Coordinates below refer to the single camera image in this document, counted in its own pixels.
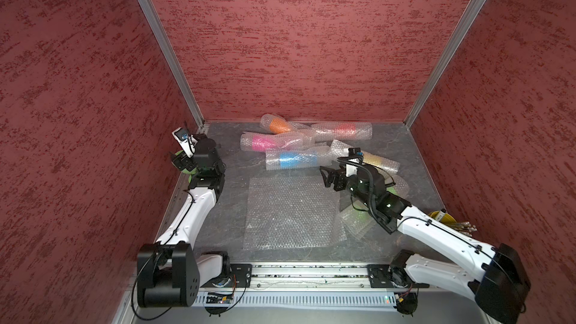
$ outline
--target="cable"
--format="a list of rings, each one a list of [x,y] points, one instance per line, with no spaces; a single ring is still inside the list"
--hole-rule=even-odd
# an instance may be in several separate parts
[[[242,298],[244,297],[244,294],[246,293],[246,288],[248,288],[248,280],[247,280],[247,279],[244,279],[244,291],[242,292],[242,295],[240,296],[240,299],[238,299],[238,300],[237,300],[234,304],[232,304],[231,306],[227,307],[226,310],[224,310],[223,312],[221,312],[221,313],[211,313],[210,310],[209,310],[209,309],[211,309],[211,308],[213,309],[213,308],[218,308],[218,307],[208,307],[208,308],[207,308],[206,306],[204,306],[204,309],[205,309],[208,313],[210,313],[210,315],[212,315],[212,314],[218,314],[218,316],[220,316],[220,315],[226,313],[227,311],[231,310],[233,307],[236,306],[236,304],[240,303],[240,301],[241,301]],[[233,289],[233,291],[232,291],[233,294],[234,294],[234,291],[235,291],[235,290],[236,290],[236,276],[234,276],[234,289]]]
[[[428,220],[424,220],[424,219],[418,218],[418,217],[416,217],[416,216],[407,216],[407,217],[405,217],[404,219],[402,219],[402,220],[399,222],[399,224],[396,226],[396,230],[398,230],[398,229],[400,228],[400,226],[402,225],[402,223],[405,222],[405,221],[408,220],[408,219],[418,219],[418,220],[420,220],[420,221],[423,221],[424,223],[426,223],[426,224],[428,224],[428,225],[431,225],[431,226],[433,226],[433,227],[435,227],[435,228],[438,228],[438,229],[440,229],[440,230],[442,230],[442,231],[450,234],[451,236],[454,236],[456,239],[465,242],[465,243],[466,243],[468,246],[470,246],[471,248],[475,248],[475,249],[478,250],[480,253],[482,253],[482,254],[484,254],[485,256],[487,256],[487,257],[490,259],[491,263],[494,263],[494,264],[498,265],[498,267],[500,268],[500,270],[502,271],[502,273],[504,273],[504,275],[506,275],[506,277],[508,278],[508,280],[510,280],[511,283],[514,283],[514,281],[513,281],[512,278],[508,275],[508,273],[506,272],[506,270],[504,270],[504,268],[500,265],[500,263],[496,262],[492,256],[489,256],[488,254],[486,254],[482,249],[478,249],[478,248],[472,246],[472,245],[471,245],[470,243],[468,243],[466,240],[464,240],[464,239],[462,239],[461,237],[455,235],[454,233],[450,233],[448,230],[446,230],[446,229],[444,229],[444,228],[442,228],[442,227],[438,227],[438,226],[436,226],[436,225],[433,225],[432,223],[433,223],[434,221],[428,222]],[[521,298],[520,292],[518,291],[518,289],[516,289],[516,286],[515,286],[515,285],[512,285],[512,287],[514,288],[514,290],[516,291],[516,294],[518,294],[518,298],[520,299],[520,298]],[[526,303],[522,303],[522,306],[523,306],[523,309],[520,311],[520,313],[523,314],[523,313],[526,313]]]
[[[402,294],[400,294],[399,297],[402,298],[403,296],[408,295],[408,293],[410,293],[410,291],[412,290],[412,286],[413,286],[413,284],[410,284],[410,287],[408,288],[408,290],[403,292]]]
[[[351,156],[348,157],[339,157],[336,159],[336,161],[338,163],[342,163],[342,164],[346,164],[346,165],[352,165],[353,167],[356,168],[361,168],[362,170],[365,170],[366,173],[368,174],[368,180],[369,180],[369,185],[368,185],[368,204],[366,205],[368,207],[368,211],[370,213],[370,216],[372,218],[376,218],[376,214],[374,214],[375,210],[374,208],[372,208],[372,192],[374,191],[374,178],[372,177],[372,173],[370,172],[370,170],[364,168],[361,164],[356,163],[356,162],[352,162],[351,160],[348,159],[344,159],[344,158],[351,158]]]
[[[170,240],[172,240],[172,238],[174,238],[174,236],[176,235],[176,233],[178,231],[178,227],[180,227],[180,225],[182,224],[182,221],[184,221],[184,218],[186,218],[186,214],[188,214],[188,212],[190,212],[190,208],[194,204],[194,196],[192,195],[192,193],[190,193],[189,190],[188,191],[184,190],[184,192],[188,193],[188,195],[190,195],[190,198],[192,199],[192,201],[190,202],[190,206],[188,207],[188,209],[186,209],[186,213],[184,213],[184,216],[182,217],[182,219],[180,219],[180,222],[178,223],[176,228],[174,228],[174,230],[172,231],[172,234],[170,235],[168,240],[164,244],[160,244],[160,246],[166,245],[166,243],[169,243]],[[160,252],[158,252],[157,254],[158,254],[158,257],[156,258],[156,261],[154,262],[154,267],[156,267],[156,264],[158,263],[158,260],[160,260],[160,256],[161,256]],[[168,309],[163,311],[161,314],[156,315],[153,318],[143,318],[138,313],[136,313],[136,308],[134,308],[134,289],[136,288],[136,283],[138,282],[138,278],[140,278],[140,274],[142,274],[142,270],[144,270],[146,265],[148,265],[148,262],[150,262],[150,260],[152,259],[153,256],[154,256],[154,253],[152,253],[152,255],[148,258],[148,260],[146,260],[144,265],[142,265],[142,267],[140,268],[140,271],[138,272],[138,274],[136,275],[136,279],[134,280],[134,284],[132,285],[132,291],[131,291],[132,294],[130,295],[130,307],[132,308],[132,312],[134,313],[134,315],[138,319],[144,320],[146,322],[151,321],[151,320],[156,320],[159,317],[162,317],[162,315],[166,314],[170,309],[172,309],[172,307],[169,307]]]
[[[356,208],[354,206],[354,195],[352,195],[352,194],[350,194],[350,202],[352,203],[352,208],[354,208],[354,210],[359,211],[359,212],[368,212],[367,209]]]
[[[388,176],[390,176],[390,179],[392,179],[392,182],[391,182],[391,183],[388,183],[388,184],[385,184],[386,187],[396,185],[396,182],[394,181],[394,178],[392,177],[392,175],[390,175],[390,173],[389,173],[386,169],[377,167],[377,166],[375,166],[374,164],[368,164],[368,163],[366,163],[366,162],[364,162],[364,165],[370,165],[371,167],[374,167],[374,168],[376,168],[376,169],[380,169],[381,171],[384,171]]]
[[[245,279],[245,280],[244,280],[244,291],[242,292],[242,295],[240,296],[240,299],[238,299],[238,301],[235,302],[234,304],[232,304],[232,306],[230,306],[228,309],[226,309],[225,311],[221,312],[222,314],[223,314],[223,313],[226,313],[227,311],[229,311],[230,309],[232,309],[233,307],[235,307],[236,304],[240,303],[240,301],[241,301],[242,298],[244,297],[244,294],[246,293],[246,288],[248,288],[248,281]]]
[[[192,139],[190,139],[190,137],[192,136],[192,133],[190,133],[190,129],[188,129],[188,124],[186,123],[186,120],[184,120],[184,127],[186,128],[186,131],[188,132],[188,147],[190,148],[190,154],[194,154],[194,151],[192,150]]]

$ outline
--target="bubble wrap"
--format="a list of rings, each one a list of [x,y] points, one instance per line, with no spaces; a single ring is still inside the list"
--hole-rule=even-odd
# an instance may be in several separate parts
[[[310,127],[307,129],[296,129],[296,132],[302,133],[302,134],[306,135],[307,137],[309,137],[312,143],[314,143],[316,141],[316,131]]]
[[[309,125],[298,123],[296,121],[289,121],[288,123],[296,127],[296,129],[310,129]]]
[[[334,153],[334,158],[338,158],[339,156],[348,156],[348,148],[352,148],[352,147],[353,146],[348,145],[346,143],[343,143],[342,141],[339,141],[339,140],[334,140],[332,142],[332,145],[330,145],[330,149]],[[385,157],[370,154],[370,153],[365,152],[365,151],[362,151],[362,154],[364,155],[364,162],[366,164],[372,164],[374,166],[385,169],[387,172],[389,172],[392,175],[398,173],[398,168],[400,167],[400,163],[395,162],[395,161],[390,160],[390,159],[386,159]],[[382,170],[378,169],[378,172],[380,174],[384,175],[384,172]]]
[[[313,145],[313,138],[299,132],[282,134],[244,132],[240,138],[240,149],[244,151],[265,152],[268,149],[307,149]]]
[[[281,116],[274,114],[264,114],[260,118],[260,127],[274,134],[294,132],[297,129]]]
[[[359,209],[367,209],[366,205],[358,200],[354,202],[354,206]],[[368,212],[357,211],[352,207],[352,205],[349,205],[346,209],[340,212],[338,216],[342,220],[346,229],[348,229],[348,232],[357,240],[361,240],[362,237],[368,233],[370,228],[376,224],[376,220],[374,220]]]
[[[393,175],[394,182],[396,185],[389,187],[388,191],[395,194],[401,198],[406,198],[410,187],[408,183],[400,176]],[[367,209],[364,203],[355,200],[354,206],[359,209]],[[352,234],[357,240],[362,239],[362,237],[368,233],[371,227],[376,224],[376,221],[370,216],[368,212],[357,211],[349,205],[346,209],[338,214],[344,226],[348,229],[348,232]]]
[[[332,158],[327,145],[306,150],[266,150],[266,170],[327,166]]]
[[[346,239],[338,216],[340,193],[319,176],[252,178],[244,249],[311,248]]]
[[[364,122],[321,122],[312,124],[316,130],[316,140],[369,140],[372,138],[372,124]]]
[[[393,175],[392,178],[394,179],[396,185],[389,187],[388,191],[390,191],[392,194],[396,194],[400,198],[407,198],[408,193],[410,192],[410,186],[408,183],[399,175]]]

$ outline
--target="black joint actuator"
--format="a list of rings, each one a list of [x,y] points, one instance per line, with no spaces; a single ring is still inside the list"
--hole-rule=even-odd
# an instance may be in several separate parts
[[[172,259],[171,268],[158,267],[157,257]],[[138,252],[138,305],[141,307],[189,307],[198,295],[200,272],[192,246],[144,244]]]
[[[410,279],[404,270],[406,268],[406,261],[413,255],[413,251],[402,249],[390,263],[390,267],[388,268],[390,280],[399,287],[413,284],[412,279]]]
[[[520,256],[513,248],[500,244],[485,270],[482,281],[476,285],[476,304],[500,323],[515,324],[531,287]]]

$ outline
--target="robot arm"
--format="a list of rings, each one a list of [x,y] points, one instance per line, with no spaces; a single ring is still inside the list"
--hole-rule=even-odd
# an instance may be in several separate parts
[[[384,176],[362,162],[359,148],[338,158],[340,169],[320,167],[324,185],[335,191],[349,190],[366,204],[369,214],[389,234],[399,231],[422,241],[454,263],[424,258],[402,250],[389,267],[389,279],[399,287],[431,284],[474,300],[489,316],[514,324],[522,313],[530,281],[518,253],[501,244],[464,236],[436,221],[404,198],[386,190]]]
[[[204,220],[214,207],[224,186],[225,165],[216,143],[187,129],[172,132],[182,151],[172,163],[191,173],[188,196],[165,233],[138,253],[138,305],[141,307],[191,306],[198,288],[206,281],[229,274],[229,263],[222,253],[204,254],[195,260],[194,242]]]

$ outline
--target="red wall panel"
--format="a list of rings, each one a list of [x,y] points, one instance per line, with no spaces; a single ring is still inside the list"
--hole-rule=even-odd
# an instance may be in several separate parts
[[[576,323],[575,2],[488,0],[412,127],[449,211],[520,252],[521,323]]]
[[[189,110],[136,0],[0,11],[0,322],[108,323]]]
[[[402,121],[469,0],[153,0],[207,119]]]

